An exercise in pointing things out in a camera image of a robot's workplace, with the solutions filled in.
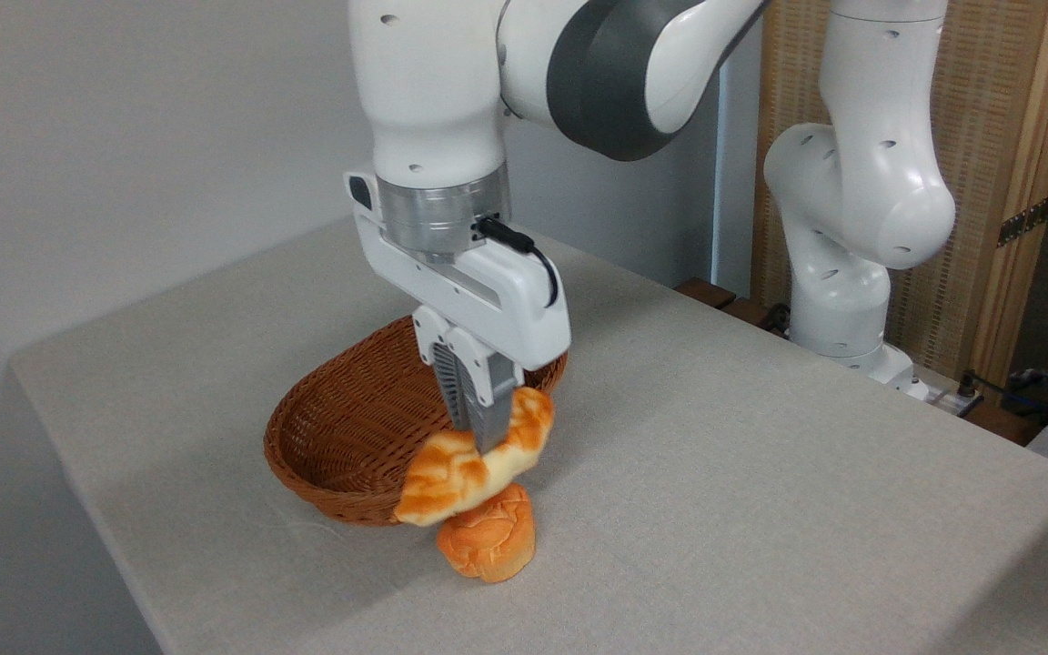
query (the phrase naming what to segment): cable connector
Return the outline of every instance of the cable connector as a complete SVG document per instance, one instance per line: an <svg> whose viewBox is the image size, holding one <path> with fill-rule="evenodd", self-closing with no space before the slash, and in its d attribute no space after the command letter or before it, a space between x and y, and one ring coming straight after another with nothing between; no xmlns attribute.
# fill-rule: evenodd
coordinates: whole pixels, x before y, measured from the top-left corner
<svg viewBox="0 0 1048 655"><path fill-rule="evenodd" d="M965 370L960 385L957 385L957 395L960 397L973 397L976 394L977 380L974 378L973 370Z"/></svg>
<svg viewBox="0 0 1048 655"><path fill-rule="evenodd" d="M506 224L501 223L499 215L485 216L475 221L475 228L477 228L479 235L483 235L487 239L498 242L498 244L507 245L508 248L523 254L523 256L528 256L528 254L536 256L541 261L541 264L544 265L546 272L548 272L548 304L544 306L544 309L548 309L556 304L556 299L561 298L561 283L556 279L556 269L552 266L552 262L544 257L541 248L536 247L536 240L532 240L531 237L525 235L523 232L517 232L511 227L507 227Z"/></svg>

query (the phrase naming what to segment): white wall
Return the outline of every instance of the white wall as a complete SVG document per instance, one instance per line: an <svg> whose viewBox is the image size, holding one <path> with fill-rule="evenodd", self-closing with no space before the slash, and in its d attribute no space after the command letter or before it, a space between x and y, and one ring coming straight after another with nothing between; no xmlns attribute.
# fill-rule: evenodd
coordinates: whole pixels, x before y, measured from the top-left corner
<svg viewBox="0 0 1048 655"><path fill-rule="evenodd" d="M704 274L707 121L629 167L517 130L517 218ZM368 148L345 3L0 1L0 652L156 651L7 356L345 216Z"/></svg>

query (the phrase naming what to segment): bread roll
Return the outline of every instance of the bread roll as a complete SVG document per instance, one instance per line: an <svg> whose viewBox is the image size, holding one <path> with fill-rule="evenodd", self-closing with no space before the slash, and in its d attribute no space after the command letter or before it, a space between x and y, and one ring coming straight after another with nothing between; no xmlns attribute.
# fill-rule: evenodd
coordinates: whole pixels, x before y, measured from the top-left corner
<svg viewBox="0 0 1048 655"><path fill-rule="evenodd" d="M461 575L504 582L536 554L532 501L512 482L483 505L445 520L436 546Z"/></svg>

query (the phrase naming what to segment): toy croissant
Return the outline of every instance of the toy croissant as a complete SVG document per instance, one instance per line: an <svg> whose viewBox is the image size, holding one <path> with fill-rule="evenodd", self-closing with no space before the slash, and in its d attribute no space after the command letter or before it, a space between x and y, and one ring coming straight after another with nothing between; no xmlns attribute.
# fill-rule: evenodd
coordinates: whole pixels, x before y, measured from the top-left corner
<svg viewBox="0 0 1048 655"><path fill-rule="evenodd" d="M411 461L395 518L416 526L440 521L436 543L461 575L506 581L532 560L536 522L531 501L512 479L540 459L554 412L544 391L512 394L507 436L479 455L470 431L442 431Z"/></svg>

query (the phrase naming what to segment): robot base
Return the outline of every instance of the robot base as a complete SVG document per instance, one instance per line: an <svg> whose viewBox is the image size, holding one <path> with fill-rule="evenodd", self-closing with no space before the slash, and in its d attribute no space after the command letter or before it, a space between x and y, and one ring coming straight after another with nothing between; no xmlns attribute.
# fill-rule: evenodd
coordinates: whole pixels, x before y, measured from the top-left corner
<svg viewBox="0 0 1048 655"><path fill-rule="evenodd" d="M860 356L829 356L828 359L859 370L881 385L903 391L911 397L926 401L929 388L914 375L912 359L901 349L881 344L880 348Z"/></svg>

